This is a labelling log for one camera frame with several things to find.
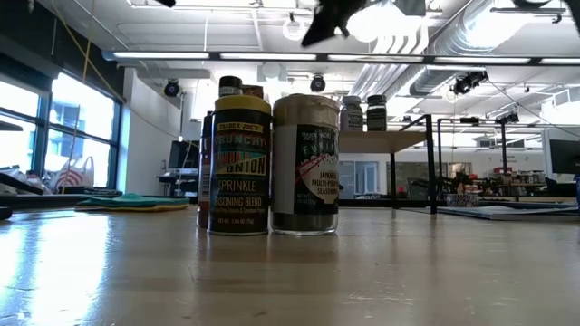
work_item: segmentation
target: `jar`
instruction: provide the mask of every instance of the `jar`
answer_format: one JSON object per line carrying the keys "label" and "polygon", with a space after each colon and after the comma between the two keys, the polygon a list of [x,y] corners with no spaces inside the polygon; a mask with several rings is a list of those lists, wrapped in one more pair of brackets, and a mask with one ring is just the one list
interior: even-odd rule
{"label": "jar", "polygon": [[199,139],[198,225],[208,228],[209,173],[211,171],[211,121],[213,111],[203,119]]}
{"label": "jar", "polygon": [[274,105],[272,229],[323,235],[338,226],[338,104],[295,94]]}
{"label": "jar", "polygon": [[341,130],[363,131],[363,109],[361,98],[358,96],[344,96],[341,115]]}
{"label": "jar", "polygon": [[242,94],[242,80],[236,76],[224,76],[219,79],[219,97]]}
{"label": "jar", "polygon": [[371,95],[366,99],[366,126],[369,131],[387,130],[387,101],[383,95]]}
{"label": "jar", "polygon": [[208,231],[267,234],[270,105],[255,96],[225,96],[213,116]]}

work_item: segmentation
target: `table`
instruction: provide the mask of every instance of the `table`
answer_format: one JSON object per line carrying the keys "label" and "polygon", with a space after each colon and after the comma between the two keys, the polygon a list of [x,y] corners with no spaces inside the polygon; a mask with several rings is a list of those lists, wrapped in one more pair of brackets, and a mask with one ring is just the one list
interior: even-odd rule
{"label": "table", "polygon": [[208,236],[195,223],[194,207],[0,221],[0,324],[580,321],[578,224],[389,209],[341,209],[336,236]]}

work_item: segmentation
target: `ceiling light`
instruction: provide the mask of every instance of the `ceiling light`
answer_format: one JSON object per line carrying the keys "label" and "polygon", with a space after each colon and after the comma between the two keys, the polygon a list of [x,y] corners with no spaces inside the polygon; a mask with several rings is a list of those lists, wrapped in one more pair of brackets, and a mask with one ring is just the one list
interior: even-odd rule
{"label": "ceiling light", "polygon": [[337,62],[422,62],[422,56],[377,54],[329,54],[328,60]]}
{"label": "ceiling light", "polygon": [[113,52],[115,59],[136,60],[176,60],[176,59],[207,59],[208,53],[182,53],[182,52]]}
{"label": "ceiling light", "polygon": [[579,64],[580,58],[545,58],[540,64]]}
{"label": "ceiling light", "polygon": [[515,64],[528,63],[529,58],[511,58],[511,57],[437,57],[436,63],[472,63],[472,64]]}
{"label": "ceiling light", "polygon": [[302,53],[221,53],[224,60],[256,60],[256,61],[314,61],[316,54]]}
{"label": "ceiling light", "polygon": [[450,72],[484,72],[486,67],[455,66],[455,65],[428,65],[427,70]]}

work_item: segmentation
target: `window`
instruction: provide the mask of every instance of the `window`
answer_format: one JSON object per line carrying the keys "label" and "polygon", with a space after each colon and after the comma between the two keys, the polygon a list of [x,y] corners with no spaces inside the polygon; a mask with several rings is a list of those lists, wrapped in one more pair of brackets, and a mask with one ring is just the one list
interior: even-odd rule
{"label": "window", "polygon": [[86,163],[87,173],[92,176],[94,171],[95,187],[114,184],[109,175],[116,169],[116,162],[111,162],[111,150],[118,146],[113,139],[116,115],[119,115],[119,106],[112,99],[72,77],[59,74],[53,81],[44,169],[53,175],[71,157],[76,168],[84,172]]}
{"label": "window", "polygon": [[0,108],[36,117],[40,96],[0,81]]}
{"label": "window", "polygon": [[340,199],[355,199],[360,195],[378,194],[379,162],[339,162],[339,182],[343,189]]}
{"label": "window", "polygon": [[22,128],[0,130],[0,168],[53,177],[72,155],[76,168],[84,171],[86,162],[93,186],[114,187],[121,106],[63,73],[52,91],[50,102],[0,81],[0,121]]}
{"label": "window", "polygon": [[22,127],[22,131],[0,131],[0,168],[20,166],[26,172],[32,169],[34,134],[33,123],[0,115],[0,121]]}
{"label": "window", "polygon": [[115,103],[110,98],[61,73],[53,82],[49,121],[102,138],[112,138]]}
{"label": "window", "polygon": [[[50,130],[48,132],[48,147],[44,168],[48,172],[60,171],[71,155],[73,147],[73,135],[64,132]],[[74,140],[72,160],[76,168],[84,168],[88,173],[94,171],[94,186],[107,187],[109,171],[109,155],[111,148],[107,144],[90,139],[77,137]]]}

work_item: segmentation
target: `shelf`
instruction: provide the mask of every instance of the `shelf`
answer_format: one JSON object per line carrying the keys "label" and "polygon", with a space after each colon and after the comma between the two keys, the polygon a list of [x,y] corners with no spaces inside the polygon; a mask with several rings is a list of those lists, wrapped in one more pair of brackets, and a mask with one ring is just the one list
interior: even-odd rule
{"label": "shelf", "polygon": [[396,153],[425,141],[419,131],[340,131],[340,153],[386,154]]}

